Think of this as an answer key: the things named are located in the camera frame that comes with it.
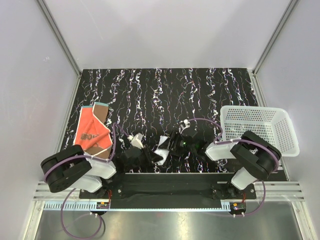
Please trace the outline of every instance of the white plastic basket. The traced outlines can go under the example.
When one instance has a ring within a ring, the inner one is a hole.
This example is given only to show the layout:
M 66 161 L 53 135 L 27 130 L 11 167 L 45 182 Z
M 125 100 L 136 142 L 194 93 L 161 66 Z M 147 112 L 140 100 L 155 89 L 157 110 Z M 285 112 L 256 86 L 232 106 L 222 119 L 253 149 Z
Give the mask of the white plastic basket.
M 239 138 L 250 130 L 280 150 L 283 157 L 295 157 L 300 152 L 291 119 L 281 108 L 223 106 L 220 121 L 224 141 Z

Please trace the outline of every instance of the laundry basket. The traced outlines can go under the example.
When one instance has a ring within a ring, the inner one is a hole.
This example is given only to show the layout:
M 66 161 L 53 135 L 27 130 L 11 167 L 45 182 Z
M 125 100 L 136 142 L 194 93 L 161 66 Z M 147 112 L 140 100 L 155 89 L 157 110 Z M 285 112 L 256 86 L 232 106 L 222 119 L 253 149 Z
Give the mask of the laundry basket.
M 283 157 L 299 154 L 299 144 L 288 113 L 281 108 L 223 106 L 220 110 L 222 140 L 237 139 L 252 131 L 280 150 Z

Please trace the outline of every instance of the reflective floor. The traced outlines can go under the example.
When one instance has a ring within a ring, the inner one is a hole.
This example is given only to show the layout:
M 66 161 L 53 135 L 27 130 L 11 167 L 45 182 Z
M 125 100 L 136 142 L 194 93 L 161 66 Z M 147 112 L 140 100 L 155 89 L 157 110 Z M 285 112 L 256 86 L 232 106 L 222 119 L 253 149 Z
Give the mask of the reflective floor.
M 248 212 L 258 206 L 248 203 Z M 65 211 L 65 225 L 83 211 Z M 289 202 L 266 202 L 248 217 L 232 218 L 221 212 L 108 212 L 106 227 L 94 239 L 101 240 L 302 240 Z M 92 235 L 99 220 L 86 216 L 67 229 L 77 237 Z M 59 211 L 44 211 L 36 240 L 69 240 L 62 230 Z

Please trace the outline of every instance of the folded cloth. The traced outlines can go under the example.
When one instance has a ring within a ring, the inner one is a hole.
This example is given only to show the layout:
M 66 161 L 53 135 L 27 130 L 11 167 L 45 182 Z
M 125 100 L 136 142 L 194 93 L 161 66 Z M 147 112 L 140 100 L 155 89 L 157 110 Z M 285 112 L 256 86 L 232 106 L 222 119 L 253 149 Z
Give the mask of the folded cloth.
M 110 130 L 104 124 L 108 105 L 95 102 L 93 106 L 83 106 L 75 133 L 74 144 L 99 158 L 107 159 L 110 155 L 112 140 Z

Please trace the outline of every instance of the black patterned surface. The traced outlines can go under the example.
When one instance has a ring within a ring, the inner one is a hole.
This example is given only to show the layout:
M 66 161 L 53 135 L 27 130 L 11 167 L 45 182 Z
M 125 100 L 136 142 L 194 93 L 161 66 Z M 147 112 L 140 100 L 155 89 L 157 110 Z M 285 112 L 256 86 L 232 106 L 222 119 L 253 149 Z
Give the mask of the black patterned surface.
M 143 143 L 156 149 L 159 138 L 191 118 L 220 122 L 224 105 L 257 106 L 249 74 L 245 68 L 173 68 L 173 69 L 85 69 L 76 93 L 62 148 L 73 144 L 81 106 L 94 102 L 109 104 L 105 124 L 117 122 L 132 134 L 143 133 Z M 212 141 L 219 132 L 210 123 L 197 121 L 191 126 Z M 129 146 L 117 133 L 116 152 Z M 192 155 L 172 157 L 163 166 L 134 169 L 134 172 L 234 172 L 236 160 L 201 162 Z

